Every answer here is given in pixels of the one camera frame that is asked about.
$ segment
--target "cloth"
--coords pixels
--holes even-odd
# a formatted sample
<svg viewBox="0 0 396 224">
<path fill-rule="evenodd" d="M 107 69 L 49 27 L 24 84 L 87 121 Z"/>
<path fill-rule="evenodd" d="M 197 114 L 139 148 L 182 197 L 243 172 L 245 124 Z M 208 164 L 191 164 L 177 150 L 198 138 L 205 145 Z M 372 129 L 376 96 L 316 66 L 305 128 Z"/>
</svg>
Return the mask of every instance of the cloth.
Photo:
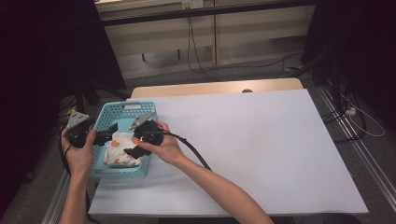
<svg viewBox="0 0 396 224">
<path fill-rule="evenodd" d="M 133 133 L 113 133 L 111 140 L 106 148 L 104 162 L 107 165 L 136 166 L 140 164 L 142 158 L 137 160 L 123 150 L 125 148 L 134 148 L 136 144 L 132 142 Z"/>
</svg>

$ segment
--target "white board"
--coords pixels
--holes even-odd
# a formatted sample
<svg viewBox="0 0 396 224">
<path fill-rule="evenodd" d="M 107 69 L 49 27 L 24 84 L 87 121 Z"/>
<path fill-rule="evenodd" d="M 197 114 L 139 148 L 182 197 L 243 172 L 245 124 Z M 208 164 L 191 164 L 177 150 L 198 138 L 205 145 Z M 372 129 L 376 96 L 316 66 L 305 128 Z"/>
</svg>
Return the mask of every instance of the white board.
<svg viewBox="0 0 396 224">
<path fill-rule="evenodd" d="M 244 189 L 269 215 L 368 212 L 307 90 L 145 100 L 156 103 L 159 119 L 187 138 L 214 172 Z M 146 178 L 102 179 L 90 214 L 228 216 L 155 155 Z"/>
</svg>

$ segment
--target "person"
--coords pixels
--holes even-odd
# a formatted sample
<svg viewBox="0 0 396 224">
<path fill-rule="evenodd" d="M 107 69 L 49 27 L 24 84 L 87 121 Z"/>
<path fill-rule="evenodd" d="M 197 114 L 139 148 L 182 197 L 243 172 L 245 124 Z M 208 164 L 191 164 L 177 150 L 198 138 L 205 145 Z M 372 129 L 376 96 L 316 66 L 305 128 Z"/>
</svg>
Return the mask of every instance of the person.
<svg viewBox="0 0 396 224">
<path fill-rule="evenodd" d="M 155 120 L 162 129 L 170 132 L 166 123 Z M 66 152 L 71 146 L 67 140 L 67 129 L 62 132 L 62 148 Z M 92 144 L 96 131 L 88 133 L 83 148 L 70 147 L 66 158 L 70 166 L 70 186 L 64 203 L 60 223 L 85 222 L 85 192 L 92 167 Z M 163 142 L 154 146 L 140 142 L 139 146 L 155 153 L 163 161 L 175 166 L 198 184 L 224 211 L 239 223 L 273 223 L 264 210 L 241 188 L 230 180 L 190 160 L 180 149 L 175 137 L 164 135 Z"/>
</svg>

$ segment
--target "blue plastic basket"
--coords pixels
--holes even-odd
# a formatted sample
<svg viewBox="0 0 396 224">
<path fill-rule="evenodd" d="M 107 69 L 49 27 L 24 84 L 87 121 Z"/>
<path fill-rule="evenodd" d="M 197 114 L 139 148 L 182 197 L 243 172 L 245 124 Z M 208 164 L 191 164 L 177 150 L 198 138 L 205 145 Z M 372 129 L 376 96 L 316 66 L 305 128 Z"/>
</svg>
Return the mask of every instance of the blue plastic basket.
<svg viewBox="0 0 396 224">
<path fill-rule="evenodd" d="M 111 125 L 118 123 L 118 132 L 128 133 L 134 119 L 148 112 L 155 111 L 153 102 L 116 102 L 105 104 L 94 125 L 96 131 L 105 131 Z M 107 165 L 103 162 L 106 148 L 109 142 L 104 146 L 93 147 L 93 165 L 91 177 L 94 178 L 134 178 L 144 177 L 147 175 L 149 168 L 149 156 L 143 156 L 142 161 L 135 167 L 123 167 Z"/>
</svg>

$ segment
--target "metal frame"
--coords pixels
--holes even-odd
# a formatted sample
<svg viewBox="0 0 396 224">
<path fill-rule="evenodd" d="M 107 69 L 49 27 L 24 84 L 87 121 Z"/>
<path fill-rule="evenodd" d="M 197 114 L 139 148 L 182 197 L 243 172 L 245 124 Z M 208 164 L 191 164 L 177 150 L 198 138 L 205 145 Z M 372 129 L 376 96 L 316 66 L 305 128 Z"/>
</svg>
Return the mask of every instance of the metal frame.
<svg viewBox="0 0 396 224">
<path fill-rule="evenodd" d="M 237 13 L 237 12 L 277 9 L 277 8 L 285 8 L 285 7 L 306 7 L 306 6 L 315 5 L 317 1 L 318 0 L 279 0 L 279 1 L 271 1 L 265 3 L 245 4 L 245 5 L 228 6 L 228 7 L 204 7 L 204 8 L 190 9 L 190 10 L 161 12 L 161 13 L 154 13 L 148 15 L 108 18 L 108 19 L 102 19 L 101 21 L 65 23 L 65 24 L 61 24 L 61 26 L 71 27 L 71 28 L 78 28 L 78 27 L 85 28 L 87 26 L 113 26 L 113 25 L 146 22 L 146 21 L 166 21 L 166 20 L 174 20 L 181 18 L 212 16 L 212 15 L 221 15 L 221 14 L 229 14 L 229 13 Z"/>
<path fill-rule="evenodd" d="M 41 224 L 55 224 L 58 223 L 59 215 L 62 212 L 64 206 L 64 200 L 66 199 L 67 190 L 69 189 L 70 176 L 64 170 L 58 187 L 55 190 L 52 200 L 50 201 L 49 208 L 41 221 Z"/>
<path fill-rule="evenodd" d="M 322 88 L 319 88 L 319 90 L 321 92 L 321 97 L 323 98 L 323 101 L 326 103 L 327 107 L 329 107 L 331 111 L 335 111 L 335 107 L 332 104 L 332 95 L 329 93 L 329 91 L 323 90 Z M 336 118 L 341 116 L 338 112 L 334 112 L 334 115 Z M 358 134 L 345 116 L 337 119 L 337 122 L 346 137 L 352 137 Z M 396 212 L 396 188 L 394 184 L 376 162 L 373 155 L 370 153 L 370 150 L 367 148 L 366 145 L 364 145 L 361 139 L 353 141 L 352 146 L 355 148 L 357 154 L 366 166 L 375 183 L 379 186 L 382 193 L 387 198 L 390 206 Z"/>
</svg>

